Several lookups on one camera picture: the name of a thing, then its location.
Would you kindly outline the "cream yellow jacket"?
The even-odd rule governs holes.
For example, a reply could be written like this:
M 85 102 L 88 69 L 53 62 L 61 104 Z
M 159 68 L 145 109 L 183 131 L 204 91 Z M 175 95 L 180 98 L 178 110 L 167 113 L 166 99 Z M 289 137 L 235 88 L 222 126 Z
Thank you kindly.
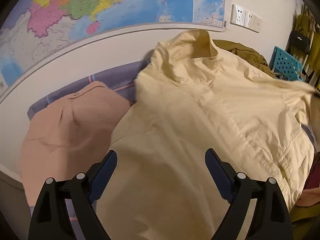
M 112 133 L 117 167 L 97 215 L 112 239 L 210 239 L 228 209 L 205 164 L 214 149 L 250 178 L 277 180 L 288 209 L 319 138 L 319 94 L 220 49 L 207 31 L 157 44 L 136 103 Z

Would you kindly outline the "yellow-green hanging clothes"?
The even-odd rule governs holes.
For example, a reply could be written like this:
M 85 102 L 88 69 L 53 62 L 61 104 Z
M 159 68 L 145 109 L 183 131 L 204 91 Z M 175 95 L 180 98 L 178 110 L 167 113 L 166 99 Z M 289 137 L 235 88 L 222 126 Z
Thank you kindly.
M 306 5 L 290 34 L 290 54 L 302 64 L 302 79 L 319 89 L 319 23 Z

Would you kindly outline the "pink folded garment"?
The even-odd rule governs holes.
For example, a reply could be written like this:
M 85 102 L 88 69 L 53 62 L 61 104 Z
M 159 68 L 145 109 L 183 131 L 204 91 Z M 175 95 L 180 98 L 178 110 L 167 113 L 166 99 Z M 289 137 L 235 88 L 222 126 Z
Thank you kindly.
M 72 179 L 102 161 L 130 102 L 94 81 L 34 115 L 21 147 L 21 181 L 35 206 L 45 180 Z

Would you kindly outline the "teal perforated plastic stool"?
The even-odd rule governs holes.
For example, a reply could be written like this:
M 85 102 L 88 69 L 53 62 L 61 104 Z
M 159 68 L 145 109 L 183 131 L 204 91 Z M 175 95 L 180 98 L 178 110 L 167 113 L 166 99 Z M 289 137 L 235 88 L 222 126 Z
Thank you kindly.
M 289 81 L 303 81 L 302 64 L 277 46 L 273 49 L 270 68 L 274 73 L 279 73 Z

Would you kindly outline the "purple plaid bed sheet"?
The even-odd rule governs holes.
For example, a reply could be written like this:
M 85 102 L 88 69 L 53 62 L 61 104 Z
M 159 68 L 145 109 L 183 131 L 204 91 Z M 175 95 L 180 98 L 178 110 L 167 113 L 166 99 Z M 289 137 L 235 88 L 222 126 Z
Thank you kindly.
M 66 85 L 65 87 L 48 94 L 31 105 L 27 111 L 28 118 L 31 120 L 37 112 L 43 110 L 49 104 L 68 94 L 73 94 L 82 90 L 84 87 L 94 81 L 103 82 L 109 89 L 118 93 L 125 99 L 134 102 L 136 93 L 134 80 L 136 79 L 138 73 L 149 63 L 149 59 L 128 63 L 122 66 L 103 70 L 102 72 L 92 74 L 88 77 Z

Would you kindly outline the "olive brown garment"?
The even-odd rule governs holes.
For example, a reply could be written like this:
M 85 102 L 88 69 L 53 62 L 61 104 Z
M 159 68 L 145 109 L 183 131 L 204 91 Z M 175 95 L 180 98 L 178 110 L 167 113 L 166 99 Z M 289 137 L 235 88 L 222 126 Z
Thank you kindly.
M 265 74 L 271 76 L 272 78 L 276 78 L 274 73 L 270 70 L 266 59 L 263 55 L 259 54 L 256 50 L 244 46 L 243 44 L 226 41 L 226 40 L 213 40 L 216 46 L 226 51 L 231 52 L 232 54 L 237 55 L 243 60 L 247 61 L 249 64 L 258 68 Z

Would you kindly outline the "black handbag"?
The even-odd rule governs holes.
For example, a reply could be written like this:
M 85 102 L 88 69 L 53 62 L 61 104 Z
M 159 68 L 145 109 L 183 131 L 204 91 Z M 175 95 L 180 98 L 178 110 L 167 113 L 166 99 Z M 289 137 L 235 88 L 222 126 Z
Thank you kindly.
M 289 36 L 289 42 L 305 54 L 310 53 L 310 39 L 304 34 L 302 34 L 300 31 L 291 31 Z

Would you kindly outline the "white wall socket panel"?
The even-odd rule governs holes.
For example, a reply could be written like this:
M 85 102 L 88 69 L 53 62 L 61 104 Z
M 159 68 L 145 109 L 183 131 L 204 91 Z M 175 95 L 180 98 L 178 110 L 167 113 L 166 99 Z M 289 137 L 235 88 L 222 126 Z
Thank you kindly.
M 262 27 L 262 22 L 262 19 L 252 12 L 239 5 L 232 4 L 231 24 L 259 33 Z

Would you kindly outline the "colourful wall map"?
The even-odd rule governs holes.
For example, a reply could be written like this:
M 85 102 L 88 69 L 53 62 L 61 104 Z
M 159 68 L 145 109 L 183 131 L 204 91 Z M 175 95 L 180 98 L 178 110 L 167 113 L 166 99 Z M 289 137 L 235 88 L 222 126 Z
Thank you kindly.
M 19 0 L 1 27 L 1 89 L 50 54 L 98 32 L 182 22 L 222 27 L 225 0 Z

